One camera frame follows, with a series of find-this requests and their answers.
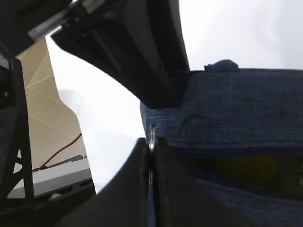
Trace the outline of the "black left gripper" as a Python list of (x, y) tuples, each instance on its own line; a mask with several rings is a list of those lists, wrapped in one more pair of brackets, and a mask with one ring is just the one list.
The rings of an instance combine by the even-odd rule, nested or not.
[(63, 24), (75, 9), (90, 14), (104, 0), (2, 0), (0, 58), (10, 59)]

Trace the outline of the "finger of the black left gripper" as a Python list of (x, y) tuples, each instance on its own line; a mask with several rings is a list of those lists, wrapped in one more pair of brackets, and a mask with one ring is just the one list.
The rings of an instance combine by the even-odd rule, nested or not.
[(177, 0), (106, 0), (99, 11), (104, 72), (189, 69)]
[(146, 19), (130, 24), (87, 19), (59, 29), (52, 39), (62, 50), (111, 76), (149, 108), (174, 104), (173, 85)]

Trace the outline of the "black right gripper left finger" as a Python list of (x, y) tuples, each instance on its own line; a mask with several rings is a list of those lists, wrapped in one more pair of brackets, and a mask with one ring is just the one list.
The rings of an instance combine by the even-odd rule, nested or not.
[(149, 150), (139, 138), (124, 165), (93, 198), (58, 223), (58, 227), (147, 227)]

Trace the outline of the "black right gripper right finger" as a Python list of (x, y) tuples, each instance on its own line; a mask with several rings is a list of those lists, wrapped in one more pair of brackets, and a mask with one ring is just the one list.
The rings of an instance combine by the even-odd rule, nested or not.
[(250, 222), (219, 202), (177, 160), (164, 138), (153, 152), (153, 202), (157, 227), (249, 227)]

